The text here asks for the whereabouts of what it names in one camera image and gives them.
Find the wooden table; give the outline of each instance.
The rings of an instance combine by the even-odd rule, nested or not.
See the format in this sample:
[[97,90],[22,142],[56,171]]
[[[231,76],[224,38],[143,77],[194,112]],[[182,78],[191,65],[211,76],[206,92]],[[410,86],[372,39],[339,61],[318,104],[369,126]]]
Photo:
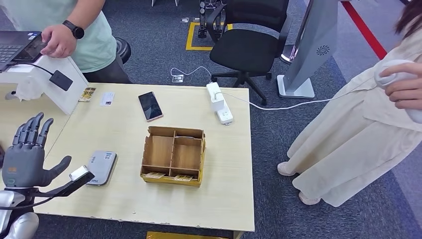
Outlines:
[[[97,87],[91,102],[78,104],[46,158],[46,168],[65,155],[73,158],[65,173],[48,188],[68,182],[67,175],[87,164],[95,150],[118,154],[114,172],[108,184],[84,186],[68,198],[56,198],[37,207],[36,212],[232,230],[235,238],[254,231],[248,104],[225,96],[234,123],[224,126],[211,110],[204,87],[90,86]],[[150,91],[155,93],[164,117],[147,123],[137,96]],[[111,106],[100,106],[104,92],[115,92]],[[230,88],[223,92],[249,99],[247,89]],[[207,150],[201,187],[145,183],[140,178],[143,145],[150,125],[205,131]]]
[[21,102],[18,98],[6,100],[6,94],[14,90],[16,90],[16,84],[0,84],[0,144],[6,150],[12,145],[17,128],[31,117],[44,112],[45,116],[41,121],[41,127],[48,118],[54,118],[45,145],[45,152],[48,154],[70,116],[65,115],[45,95],[32,101]]

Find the laptop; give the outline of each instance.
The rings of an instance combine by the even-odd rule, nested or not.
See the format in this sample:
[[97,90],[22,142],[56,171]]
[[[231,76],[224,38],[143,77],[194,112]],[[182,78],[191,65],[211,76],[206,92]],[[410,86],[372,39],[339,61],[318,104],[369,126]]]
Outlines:
[[39,31],[0,31],[0,73],[14,63],[33,63],[44,48]]

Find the hand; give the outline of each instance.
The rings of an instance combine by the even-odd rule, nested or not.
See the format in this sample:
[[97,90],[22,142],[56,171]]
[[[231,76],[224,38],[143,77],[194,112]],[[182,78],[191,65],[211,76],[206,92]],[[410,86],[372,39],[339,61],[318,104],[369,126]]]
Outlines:
[[392,66],[380,73],[380,77],[395,73],[410,73],[417,75],[415,80],[397,81],[385,89],[390,101],[396,103],[398,109],[422,110],[422,63],[405,63]]
[[42,42],[48,44],[41,50],[41,54],[55,58],[65,58],[75,51],[76,38],[72,31],[63,24],[49,26],[41,33]]
[[70,164],[71,157],[66,156],[50,170],[43,169],[44,145],[53,119],[48,119],[40,133],[38,129],[44,117],[43,113],[32,117],[22,124],[13,139],[13,145],[6,150],[2,178],[6,187],[31,188],[48,186]]

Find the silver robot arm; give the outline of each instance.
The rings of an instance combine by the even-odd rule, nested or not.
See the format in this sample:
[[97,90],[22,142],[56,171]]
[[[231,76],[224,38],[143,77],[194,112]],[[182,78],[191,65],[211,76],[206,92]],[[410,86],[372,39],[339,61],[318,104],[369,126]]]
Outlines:
[[[0,206],[14,207],[25,201],[25,196],[14,191],[0,191]],[[38,229],[39,219],[34,212],[0,210],[0,235],[4,239],[31,239]]]
[[[38,134],[43,113],[22,124],[4,157],[0,158],[1,177],[6,188],[0,191],[0,239],[31,239],[38,229],[38,216],[34,207],[55,197],[67,197],[85,185],[94,175],[81,166],[69,175],[71,181],[51,190],[40,192],[38,187],[48,186],[70,165],[71,157],[64,157],[50,170],[43,168],[48,130],[53,119],[48,119]],[[34,203],[35,197],[47,198]]]

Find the white sneaker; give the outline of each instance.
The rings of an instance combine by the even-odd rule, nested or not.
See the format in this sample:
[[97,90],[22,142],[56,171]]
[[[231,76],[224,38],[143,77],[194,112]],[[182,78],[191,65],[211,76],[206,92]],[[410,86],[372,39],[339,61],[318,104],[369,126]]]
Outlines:
[[302,192],[299,193],[299,199],[306,205],[315,205],[321,201],[321,198],[309,199]]
[[281,175],[283,175],[283,176],[293,176],[293,175],[295,175],[296,174],[295,172],[288,173],[286,171],[286,164],[287,164],[287,162],[282,162],[282,163],[279,163],[277,165],[277,171],[278,171],[278,173],[281,174]]

